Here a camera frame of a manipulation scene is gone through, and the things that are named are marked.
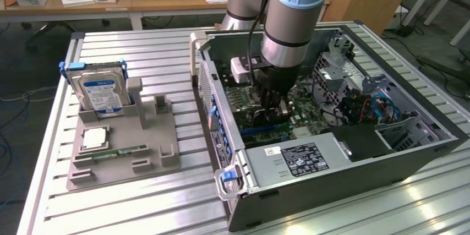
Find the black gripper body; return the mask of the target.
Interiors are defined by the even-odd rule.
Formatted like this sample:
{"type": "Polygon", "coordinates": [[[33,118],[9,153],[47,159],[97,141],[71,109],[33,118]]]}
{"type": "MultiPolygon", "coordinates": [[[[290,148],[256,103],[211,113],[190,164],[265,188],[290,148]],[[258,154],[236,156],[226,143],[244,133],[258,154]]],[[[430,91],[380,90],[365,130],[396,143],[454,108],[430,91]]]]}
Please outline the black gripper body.
{"type": "Polygon", "coordinates": [[[294,87],[301,72],[301,66],[284,68],[269,66],[258,69],[257,91],[258,94],[276,92],[286,95],[294,87]]]}

